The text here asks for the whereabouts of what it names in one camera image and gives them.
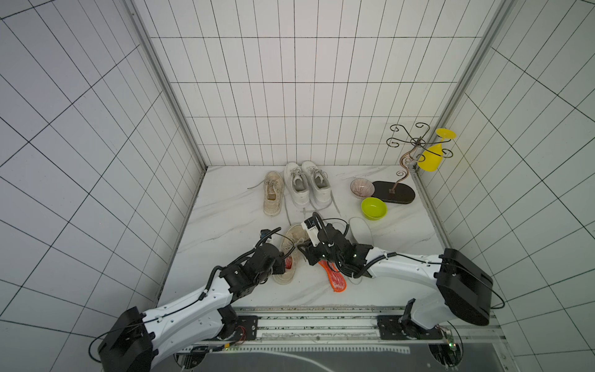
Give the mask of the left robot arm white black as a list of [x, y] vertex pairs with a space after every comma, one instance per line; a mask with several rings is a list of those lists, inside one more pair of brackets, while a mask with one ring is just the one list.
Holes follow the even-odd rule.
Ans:
[[284, 255], [268, 241], [278, 231], [262, 231], [253, 249], [214, 267], [198, 290], [145, 312], [124, 311], [111, 330], [91, 342], [97, 350], [89, 357], [105, 371], [149, 371], [193, 343], [228, 339], [237, 327], [232, 304], [284, 273]]

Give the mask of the white sneaker with laces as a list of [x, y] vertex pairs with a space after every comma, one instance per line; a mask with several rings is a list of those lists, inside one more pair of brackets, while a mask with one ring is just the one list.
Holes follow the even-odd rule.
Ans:
[[334, 206], [336, 211], [340, 212], [327, 173], [312, 161], [303, 162], [301, 169], [308, 181], [311, 202], [314, 207], [316, 209], [326, 209]]

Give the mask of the beige shoe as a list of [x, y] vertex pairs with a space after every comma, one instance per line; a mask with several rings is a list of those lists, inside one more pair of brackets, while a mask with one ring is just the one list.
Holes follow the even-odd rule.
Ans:
[[250, 187], [249, 190], [263, 185], [263, 212], [266, 216], [275, 217], [280, 214], [284, 205], [284, 178], [277, 171], [269, 171], [263, 181]]
[[305, 260], [302, 252], [298, 249], [298, 247], [300, 245], [308, 243], [309, 237], [306, 231], [303, 229], [302, 225], [296, 224], [291, 226], [286, 232], [283, 232], [281, 238], [282, 241], [280, 245], [280, 251], [283, 253], [284, 256], [290, 254], [286, 258], [293, 258], [293, 266], [291, 270], [285, 270], [283, 274], [274, 275], [273, 279], [279, 285], [288, 285], [293, 280], [298, 265]]

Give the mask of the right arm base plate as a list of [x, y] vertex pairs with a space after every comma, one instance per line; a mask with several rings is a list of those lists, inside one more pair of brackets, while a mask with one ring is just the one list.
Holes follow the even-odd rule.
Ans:
[[382, 340], [441, 340], [443, 334], [436, 327], [426, 330], [411, 320], [401, 321], [402, 316], [381, 315], [377, 327]]

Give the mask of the red orange shoe insole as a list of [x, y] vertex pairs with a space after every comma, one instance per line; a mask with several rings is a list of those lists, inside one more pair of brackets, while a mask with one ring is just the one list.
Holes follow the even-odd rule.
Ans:
[[334, 263], [329, 263], [326, 260], [319, 261], [319, 265], [325, 270], [328, 282], [334, 292], [340, 293], [346, 290], [347, 284], [345, 278], [339, 272], [339, 269]]

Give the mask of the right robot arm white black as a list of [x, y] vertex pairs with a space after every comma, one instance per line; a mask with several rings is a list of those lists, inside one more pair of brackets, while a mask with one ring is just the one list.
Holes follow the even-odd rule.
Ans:
[[489, 324], [494, 282], [460, 251], [448, 248], [439, 255], [410, 255], [353, 243], [317, 212], [303, 221], [302, 228], [310, 239], [302, 249], [310, 265], [325, 260], [353, 279], [389, 277], [431, 288], [425, 297], [409, 300], [400, 319], [404, 327], [432, 330], [453, 319]]

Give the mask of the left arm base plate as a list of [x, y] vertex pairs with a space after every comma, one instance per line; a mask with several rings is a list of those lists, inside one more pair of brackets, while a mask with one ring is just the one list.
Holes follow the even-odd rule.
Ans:
[[258, 316], [239, 316], [234, 320], [226, 320], [223, 327], [215, 336], [209, 336], [206, 341], [234, 343], [240, 341], [254, 341], [257, 338]]

